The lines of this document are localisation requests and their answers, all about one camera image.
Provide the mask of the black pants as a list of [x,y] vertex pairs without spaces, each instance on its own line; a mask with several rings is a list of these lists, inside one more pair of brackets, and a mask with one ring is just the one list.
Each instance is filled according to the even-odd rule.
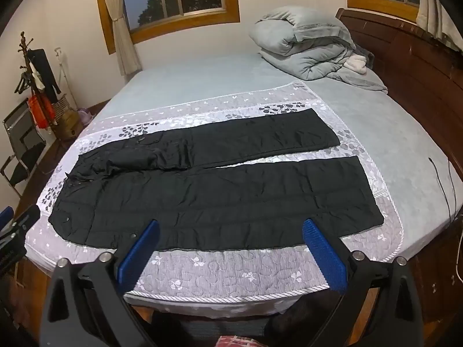
[[336,237],[382,225],[357,157],[271,161],[339,143],[311,109],[114,141],[80,155],[49,223],[116,249],[156,221],[160,251],[206,252],[297,246],[307,219]]

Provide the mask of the grey floral quilted bedspread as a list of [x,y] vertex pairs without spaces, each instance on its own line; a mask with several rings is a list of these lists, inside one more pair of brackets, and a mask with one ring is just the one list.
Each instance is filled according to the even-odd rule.
[[[116,140],[170,128],[238,118],[284,114],[313,109],[330,126],[341,143],[333,149],[291,154],[288,160],[357,156],[363,166],[382,225],[345,238],[352,250],[387,262],[403,243],[403,224],[388,187],[376,164],[347,125],[307,85],[288,85],[160,107],[113,117],[98,117],[71,146],[38,198],[41,211],[26,236],[27,257],[50,272],[61,258],[80,263],[94,260],[96,248],[63,240],[49,223],[49,216],[64,179],[79,155]],[[145,304],[170,302],[187,306],[240,305],[282,302],[326,288],[326,281],[306,246],[228,252],[155,252],[129,298]]]

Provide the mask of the black folding chair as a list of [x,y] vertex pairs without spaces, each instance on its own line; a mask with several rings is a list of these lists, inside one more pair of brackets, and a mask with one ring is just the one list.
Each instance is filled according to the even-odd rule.
[[1,166],[1,176],[21,198],[16,186],[29,179],[41,157],[46,141],[39,134],[27,99],[20,102],[2,121],[12,155]]

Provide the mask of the woven basket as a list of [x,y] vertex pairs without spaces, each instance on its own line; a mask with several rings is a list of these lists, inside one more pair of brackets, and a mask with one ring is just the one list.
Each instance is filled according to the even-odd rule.
[[53,131],[56,137],[64,142],[76,139],[84,127],[77,110],[69,103],[66,93],[53,104],[53,110],[56,121]]

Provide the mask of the light blue bed mattress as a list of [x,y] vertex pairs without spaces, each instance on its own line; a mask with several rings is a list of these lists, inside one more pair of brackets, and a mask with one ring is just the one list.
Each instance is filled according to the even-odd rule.
[[[164,65],[137,74],[95,120],[292,82],[299,80],[255,54]],[[410,262],[424,319],[432,321],[456,313],[462,308],[462,260],[457,257],[461,226],[449,219],[462,205],[462,181],[446,155],[387,94],[329,78],[302,83],[347,125],[380,171],[403,224],[403,243],[397,255]],[[199,306],[145,304],[129,298],[129,294],[126,299],[134,305],[170,312],[225,317],[282,311],[301,296],[282,302]]]

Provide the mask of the orange bag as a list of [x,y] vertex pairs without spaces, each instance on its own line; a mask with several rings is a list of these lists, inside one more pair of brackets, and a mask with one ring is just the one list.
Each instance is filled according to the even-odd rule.
[[38,128],[47,129],[55,124],[55,111],[44,93],[31,95],[27,104]]

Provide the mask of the black hanging garment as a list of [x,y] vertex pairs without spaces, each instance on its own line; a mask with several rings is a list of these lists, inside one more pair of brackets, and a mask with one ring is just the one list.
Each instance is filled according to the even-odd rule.
[[51,66],[44,49],[29,49],[27,51],[29,61],[34,65],[34,68],[40,74],[42,84],[45,86],[44,92],[51,104],[58,102],[57,96],[61,94],[61,90],[56,83]]

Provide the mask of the wooden coat rack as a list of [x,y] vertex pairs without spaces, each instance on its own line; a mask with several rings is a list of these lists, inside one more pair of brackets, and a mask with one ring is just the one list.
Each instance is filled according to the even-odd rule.
[[[21,32],[20,36],[21,36],[21,41],[19,44],[20,48],[18,49],[18,52],[22,53],[23,55],[23,60],[24,60],[23,69],[24,69],[24,74],[26,75],[26,80],[31,89],[31,95],[40,94],[40,93],[45,94],[44,92],[45,86],[42,85],[42,81],[40,80],[39,73],[34,69],[31,61],[29,61],[29,58],[27,57],[28,45],[32,42],[32,39],[29,42],[27,42],[24,32]],[[48,128],[53,132],[55,125],[56,125],[56,122],[54,125],[51,125]]]

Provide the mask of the white tripod stand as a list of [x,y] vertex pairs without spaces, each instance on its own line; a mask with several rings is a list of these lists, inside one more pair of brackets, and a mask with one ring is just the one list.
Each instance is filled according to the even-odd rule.
[[64,55],[62,53],[61,47],[56,47],[54,49],[54,52],[56,54],[56,58],[57,58],[57,61],[58,61],[59,67],[60,67],[59,79],[61,79],[62,77],[64,78],[65,83],[67,85],[67,89],[69,91],[69,95],[71,96],[71,98],[73,100],[73,104],[74,104],[75,108],[78,109],[78,104],[77,104],[77,101],[75,99],[75,95],[73,93],[71,83],[69,82],[68,77],[67,77],[67,71],[66,71],[66,66],[65,66],[65,61],[64,61]]

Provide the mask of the white cloth on duvet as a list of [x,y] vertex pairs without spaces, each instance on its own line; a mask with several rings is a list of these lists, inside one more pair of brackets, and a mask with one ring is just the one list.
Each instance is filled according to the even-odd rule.
[[367,72],[367,59],[365,56],[359,54],[352,54],[344,62],[343,66],[357,74],[366,74]]

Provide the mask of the dark wooden headboard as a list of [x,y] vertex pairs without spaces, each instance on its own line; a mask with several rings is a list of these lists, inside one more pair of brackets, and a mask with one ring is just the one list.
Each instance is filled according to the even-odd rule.
[[340,8],[355,43],[375,56],[388,94],[418,121],[462,175],[462,55],[418,26],[376,13]]

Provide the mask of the folded grey duvet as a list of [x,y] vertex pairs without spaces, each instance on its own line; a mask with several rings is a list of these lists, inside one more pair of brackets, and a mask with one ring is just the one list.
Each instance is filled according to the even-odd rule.
[[[355,44],[335,16],[303,6],[279,7],[263,15],[249,36],[264,60],[303,81],[328,77],[365,90],[388,92],[373,72],[374,54]],[[352,54],[366,57],[366,74],[343,66]]]

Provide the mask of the beige curtain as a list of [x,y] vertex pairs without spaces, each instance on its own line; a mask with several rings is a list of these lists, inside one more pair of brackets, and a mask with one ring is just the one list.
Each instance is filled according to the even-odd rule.
[[419,0],[416,22],[444,45],[462,51],[462,36],[439,0]]
[[126,23],[123,0],[104,0],[104,3],[111,18],[115,52],[121,75],[129,76],[141,71],[140,59]]

